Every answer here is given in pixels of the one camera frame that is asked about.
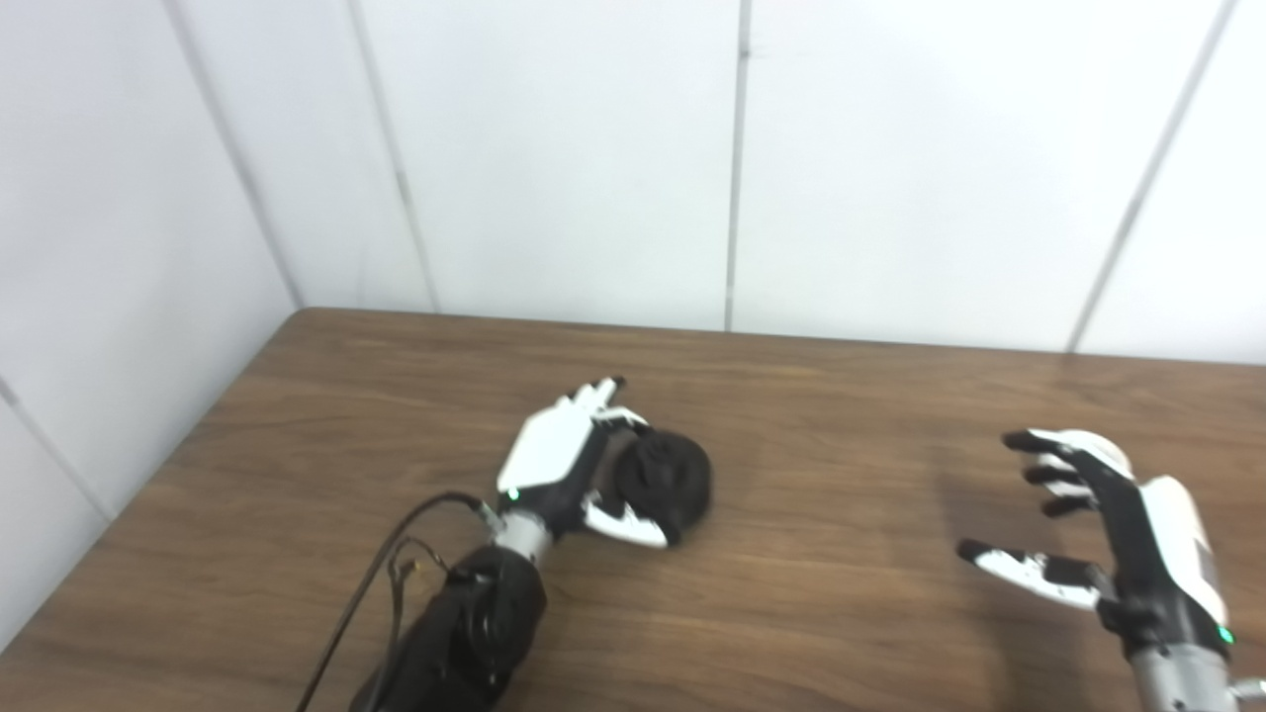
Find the white and black left hand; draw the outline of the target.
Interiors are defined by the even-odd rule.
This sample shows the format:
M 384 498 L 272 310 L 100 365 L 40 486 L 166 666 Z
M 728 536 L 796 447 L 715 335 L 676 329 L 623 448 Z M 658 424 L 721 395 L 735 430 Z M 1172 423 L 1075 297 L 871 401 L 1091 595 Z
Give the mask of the white and black left hand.
M 586 383 L 525 418 L 495 483 L 494 546 L 536 565 L 576 530 L 643 547 L 679 544 L 677 528 L 637 512 L 630 497 L 605 499 L 592 485 L 613 435 L 656 432 L 643 416 L 613 404 L 623 385 L 623 378 Z

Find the white and black right hand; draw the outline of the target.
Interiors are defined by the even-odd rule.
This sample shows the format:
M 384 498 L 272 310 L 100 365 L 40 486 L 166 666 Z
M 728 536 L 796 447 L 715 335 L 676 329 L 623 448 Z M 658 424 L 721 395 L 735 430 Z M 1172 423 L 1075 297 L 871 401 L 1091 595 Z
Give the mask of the white and black right hand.
M 1089 431 L 1012 431 L 1001 441 L 1028 459 L 1025 481 L 1050 490 L 1044 516 L 1100 516 L 1113 570 L 975 538 L 955 547 L 963 563 L 1039 598 L 1096 613 L 1120 637 L 1125 658 L 1180 645 L 1231 658 L 1217 563 L 1180 481 L 1170 475 L 1139 481 L 1125 452 Z

